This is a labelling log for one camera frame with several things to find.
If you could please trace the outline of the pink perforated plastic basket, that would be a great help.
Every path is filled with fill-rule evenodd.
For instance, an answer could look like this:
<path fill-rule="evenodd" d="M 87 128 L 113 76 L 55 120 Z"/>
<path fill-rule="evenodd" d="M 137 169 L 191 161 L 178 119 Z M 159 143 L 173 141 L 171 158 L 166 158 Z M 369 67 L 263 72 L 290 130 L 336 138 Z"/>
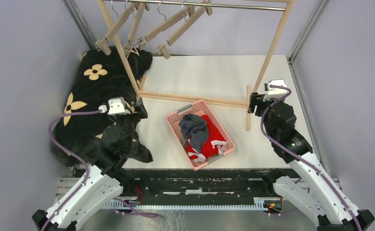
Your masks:
<path fill-rule="evenodd" d="M 204 162 L 204 163 L 194 163 L 189 159 L 189 157 L 187 156 L 186 150 L 185 150 L 185 146 L 186 146 L 187 141 L 183 139 L 183 136 L 181 134 L 181 128 L 179 127 L 180 120 L 182 119 L 182 117 L 184 115 L 187 115 L 187 114 L 195 114 L 195 115 L 198 115 L 198 116 L 207 115 L 207 116 L 210 117 L 213 124 L 219 129 L 222 136 L 227 141 L 228 145 L 227 145 L 227 148 L 226 148 L 226 150 L 223 154 L 218 155 L 214 158 L 211 158 L 209 161 Z M 183 108 L 180 108 L 177 111 L 169 114 L 166 117 L 166 119 L 167 119 L 167 122 L 168 122 L 172 132 L 174 133 L 175 137 L 177 138 L 177 140 L 178 140 L 178 142 L 179 142 L 179 144 L 180 144 L 180 146 L 183 150 L 184 155 L 186 156 L 190 165 L 192 166 L 193 170 L 195 170 L 195 171 L 198 171 L 198 170 L 204 168 L 205 166 L 217 161 L 218 159 L 223 158 L 224 156 L 228 155 L 229 153 L 231 153 L 235 149 L 234 142 L 231 140 L 231 138 L 227 134 L 226 130 L 223 128 L 223 126 L 221 125 L 221 123 L 218 121 L 215 114 L 213 113 L 213 111 L 210 109 L 210 107 L 208 106 L 208 104 L 204 100 L 199 100 L 199 101 L 191 103 L 191 104 L 189 104 L 189 105 L 187 105 Z"/>

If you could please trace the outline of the dark striped boxer shorts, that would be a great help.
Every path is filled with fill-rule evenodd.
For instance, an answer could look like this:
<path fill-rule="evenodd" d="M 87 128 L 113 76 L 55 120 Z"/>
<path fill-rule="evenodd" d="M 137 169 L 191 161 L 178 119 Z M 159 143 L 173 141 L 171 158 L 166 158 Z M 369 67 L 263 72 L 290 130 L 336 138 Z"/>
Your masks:
<path fill-rule="evenodd" d="M 190 146 L 198 153 L 209 139 L 208 123 L 201 116 L 187 114 L 179 122 L 183 139 L 189 141 Z"/>

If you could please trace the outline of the red printed underwear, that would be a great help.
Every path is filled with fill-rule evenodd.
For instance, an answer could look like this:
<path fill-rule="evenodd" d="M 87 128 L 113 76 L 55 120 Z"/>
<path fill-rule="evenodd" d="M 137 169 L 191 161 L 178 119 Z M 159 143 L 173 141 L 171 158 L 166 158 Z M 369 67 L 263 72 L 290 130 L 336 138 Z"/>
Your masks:
<path fill-rule="evenodd" d="M 201 117 L 208 123 L 210 136 L 208 141 L 203 146 L 201 153 L 198 153 L 195 149 L 193 149 L 190 146 L 189 141 L 187 141 L 185 150 L 189 159 L 194 163 L 204 163 L 209 161 L 211 158 L 223 154 L 228 145 L 227 141 L 222 136 L 219 129 L 213 124 L 210 117 L 207 115 L 202 115 Z"/>

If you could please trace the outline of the wooden hanger holding striped boxers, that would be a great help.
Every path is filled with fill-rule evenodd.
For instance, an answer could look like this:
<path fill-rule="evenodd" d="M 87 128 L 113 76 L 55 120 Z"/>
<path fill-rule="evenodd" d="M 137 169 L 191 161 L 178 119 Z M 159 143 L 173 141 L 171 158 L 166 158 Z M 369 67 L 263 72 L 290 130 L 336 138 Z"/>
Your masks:
<path fill-rule="evenodd" d="M 165 59 L 169 59 L 171 55 L 168 51 L 168 47 L 172 46 L 205 12 L 208 15 L 212 15 L 213 10 L 209 6 L 200 6 L 197 10 L 195 7 L 193 15 L 183 18 L 184 22 L 182 25 L 167 38 L 166 42 L 164 44 L 158 44 L 158 55 L 162 55 Z"/>

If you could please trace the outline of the wooden hanger holding red underwear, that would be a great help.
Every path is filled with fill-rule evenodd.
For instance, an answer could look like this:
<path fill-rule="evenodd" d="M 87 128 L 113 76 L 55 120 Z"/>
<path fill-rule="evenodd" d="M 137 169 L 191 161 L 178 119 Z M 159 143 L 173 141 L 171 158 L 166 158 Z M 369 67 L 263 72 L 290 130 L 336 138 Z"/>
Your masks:
<path fill-rule="evenodd" d="M 151 31 L 147 32 L 145 35 L 139 37 L 137 39 L 137 47 L 139 49 L 144 49 L 145 45 L 147 42 L 151 41 L 154 39 L 159 33 L 164 32 L 168 30 L 170 27 L 175 25 L 177 22 L 182 20 L 183 18 L 187 16 L 192 16 L 193 13 L 195 12 L 195 7 L 194 6 L 182 6 L 181 11 L 178 13 L 175 13 L 173 16 L 166 18 L 164 14 L 160 12 L 158 9 L 158 12 L 160 15 L 163 15 L 165 17 L 165 21 L 161 23 L 160 25 L 156 26 L 154 29 Z"/>

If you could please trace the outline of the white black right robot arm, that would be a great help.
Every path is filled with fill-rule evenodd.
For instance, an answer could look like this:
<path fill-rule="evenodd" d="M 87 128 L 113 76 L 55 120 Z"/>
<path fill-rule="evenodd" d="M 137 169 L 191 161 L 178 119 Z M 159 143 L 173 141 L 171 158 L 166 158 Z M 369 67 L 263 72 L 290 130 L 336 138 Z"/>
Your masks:
<path fill-rule="evenodd" d="M 284 98 L 268 99 L 266 94 L 253 92 L 249 96 L 248 113 L 261 118 L 261 132 L 274 152 L 312 191 L 308 193 L 288 175 L 275 169 L 263 176 L 261 189 L 264 194 L 278 194 L 287 199 L 318 231 L 365 231 L 370 227 L 374 215 L 356 206 L 331 179 L 312 146 L 296 130 L 297 117 Z"/>

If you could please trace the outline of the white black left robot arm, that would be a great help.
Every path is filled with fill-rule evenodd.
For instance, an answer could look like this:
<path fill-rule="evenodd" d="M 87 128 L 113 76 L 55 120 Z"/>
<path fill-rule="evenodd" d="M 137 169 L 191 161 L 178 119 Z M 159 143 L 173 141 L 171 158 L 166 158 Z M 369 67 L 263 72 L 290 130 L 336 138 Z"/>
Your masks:
<path fill-rule="evenodd" d="M 68 156 L 85 167 L 85 173 L 75 185 L 47 210 L 37 210 L 32 219 L 39 231 L 78 231 L 83 224 L 110 200 L 121 194 L 133 193 L 135 184 L 123 165 L 133 150 L 134 119 L 144 119 L 148 113 L 143 99 L 131 106 L 122 97 L 112 98 L 96 111 L 67 113 L 56 117 L 50 125 L 68 116 L 107 114 L 115 124 L 107 126 L 101 138 L 102 150 L 90 163 L 62 146 L 49 131 L 51 141 Z"/>

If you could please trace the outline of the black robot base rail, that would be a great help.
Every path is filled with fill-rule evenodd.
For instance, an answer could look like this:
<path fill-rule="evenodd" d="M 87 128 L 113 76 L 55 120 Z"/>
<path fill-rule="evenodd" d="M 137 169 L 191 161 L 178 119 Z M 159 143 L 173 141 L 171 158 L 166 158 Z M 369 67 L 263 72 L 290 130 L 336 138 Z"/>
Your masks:
<path fill-rule="evenodd" d="M 271 169 L 131 169 L 134 179 L 106 208 L 267 210 L 280 200 L 262 177 Z"/>

